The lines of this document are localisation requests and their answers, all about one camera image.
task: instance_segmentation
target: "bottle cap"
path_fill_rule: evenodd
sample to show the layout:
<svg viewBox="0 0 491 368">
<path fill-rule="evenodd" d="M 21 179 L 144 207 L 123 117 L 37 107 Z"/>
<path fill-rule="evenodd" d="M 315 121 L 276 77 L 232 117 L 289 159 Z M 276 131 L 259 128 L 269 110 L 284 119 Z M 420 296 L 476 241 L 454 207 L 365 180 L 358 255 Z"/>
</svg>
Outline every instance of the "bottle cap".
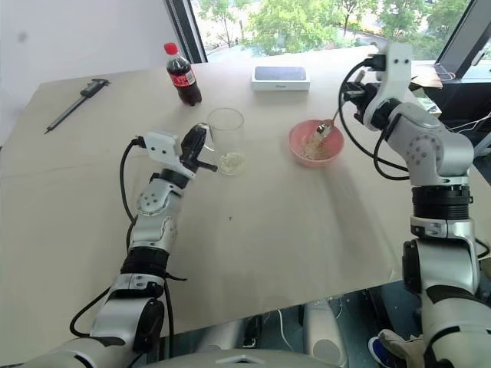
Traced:
<svg viewBox="0 0 491 368">
<path fill-rule="evenodd" d="M 177 54 L 177 46 L 173 42 L 168 42 L 168 43 L 164 44 L 163 45 L 163 49 L 169 55 L 175 55 L 175 54 Z"/>
</svg>

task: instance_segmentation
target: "coca-cola bottle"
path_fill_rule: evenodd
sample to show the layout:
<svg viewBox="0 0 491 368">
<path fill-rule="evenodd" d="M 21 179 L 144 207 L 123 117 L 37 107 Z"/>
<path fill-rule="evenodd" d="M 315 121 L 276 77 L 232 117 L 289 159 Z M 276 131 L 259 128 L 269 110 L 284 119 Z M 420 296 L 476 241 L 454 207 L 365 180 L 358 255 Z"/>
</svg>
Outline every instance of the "coca-cola bottle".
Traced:
<svg viewBox="0 0 491 368">
<path fill-rule="evenodd" d="M 201 91 L 191 69 L 191 63 L 177 52 L 176 44 L 167 43 L 163 49 L 169 55 L 167 72 L 182 102 L 191 106 L 201 102 Z"/>
</svg>

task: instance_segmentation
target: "white wall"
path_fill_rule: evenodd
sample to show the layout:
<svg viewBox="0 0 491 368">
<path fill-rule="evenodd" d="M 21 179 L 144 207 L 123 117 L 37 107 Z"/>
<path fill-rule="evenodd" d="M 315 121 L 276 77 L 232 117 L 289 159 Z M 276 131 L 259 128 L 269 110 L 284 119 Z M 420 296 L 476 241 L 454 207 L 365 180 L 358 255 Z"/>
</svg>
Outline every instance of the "white wall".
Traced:
<svg viewBox="0 0 491 368">
<path fill-rule="evenodd" d="M 0 144 L 40 83 L 164 65 L 177 40 L 163 0 L 0 1 Z"/>
</svg>

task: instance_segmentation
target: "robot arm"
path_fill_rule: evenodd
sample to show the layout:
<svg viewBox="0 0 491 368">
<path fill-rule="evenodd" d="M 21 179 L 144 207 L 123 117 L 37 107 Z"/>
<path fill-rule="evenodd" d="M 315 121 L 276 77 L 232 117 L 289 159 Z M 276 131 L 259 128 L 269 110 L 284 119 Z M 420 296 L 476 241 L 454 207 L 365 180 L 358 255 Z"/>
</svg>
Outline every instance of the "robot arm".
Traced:
<svg viewBox="0 0 491 368">
<path fill-rule="evenodd" d="M 410 228 L 417 238 L 404 244 L 403 272 L 406 286 L 422 300 L 425 367 L 485 367 L 491 361 L 491 310 L 473 296 L 479 283 L 469 218 L 473 146 L 417 105 L 400 102 L 410 83 L 410 56 L 409 45 L 389 44 L 359 64 L 372 66 L 381 84 L 347 83 L 340 93 L 356 105 L 355 118 L 382 130 L 407 165 Z"/>
<path fill-rule="evenodd" d="M 197 159 L 205 138 L 206 130 L 199 126 L 188 132 L 181 146 L 179 137 L 168 133 L 144 137 L 150 158 L 165 169 L 154 174 L 140 194 L 128 255 L 91 332 L 27 362 L 26 368 L 121 368 L 157 345 L 164 319 L 159 298 L 184 189 L 199 167 L 216 171 L 216 166 Z"/>
</svg>

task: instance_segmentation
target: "tree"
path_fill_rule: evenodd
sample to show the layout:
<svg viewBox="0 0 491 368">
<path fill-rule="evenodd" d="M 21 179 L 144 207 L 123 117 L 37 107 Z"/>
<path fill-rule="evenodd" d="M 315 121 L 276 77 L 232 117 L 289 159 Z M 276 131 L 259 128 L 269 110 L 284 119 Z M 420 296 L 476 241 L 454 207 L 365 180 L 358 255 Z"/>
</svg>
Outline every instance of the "tree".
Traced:
<svg viewBox="0 0 491 368">
<path fill-rule="evenodd" d="M 239 9 L 244 8 L 247 4 L 249 4 L 251 0 L 236 0 L 236 7 Z"/>
<path fill-rule="evenodd" d="M 251 44 L 267 55 L 319 48 L 336 39 L 328 17 L 333 8 L 332 0 L 265 0 L 250 16 Z"/>
<path fill-rule="evenodd" d="M 346 28 L 348 27 L 348 20 L 351 15 L 356 15 L 357 20 L 361 18 L 361 15 L 367 10 L 375 9 L 377 7 L 376 0 L 340 0 L 339 6 L 345 10 L 344 15 L 344 33 L 346 35 Z"/>
<path fill-rule="evenodd" d="M 424 0 L 384 0 L 379 20 L 384 23 L 382 34 L 389 41 L 400 41 L 417 32 L 427 14 Z"/>
<path fill-rule="evenodd" d="M 415 60 L 435 60 L 445 46 L 445 40 L 431 34 L 414 33 L 401 39 L 413 46 Z"/>
<path fill-rule="evenodd" d="M 224 40 L 229 48 L 232 47 L 231 23 L 235 21 L 235 17 L 230 11 L 229 0 L 201 0 L 199 16 L 220 23 L 224 34 L 219 34 L 218 37 Z"/>
<path fill-rule="evenodd" d="M 468 0 L 439 0 L 428 16 L 428 29 L 437 38 L 448 40 L 466 10 Z"/>
</svg>

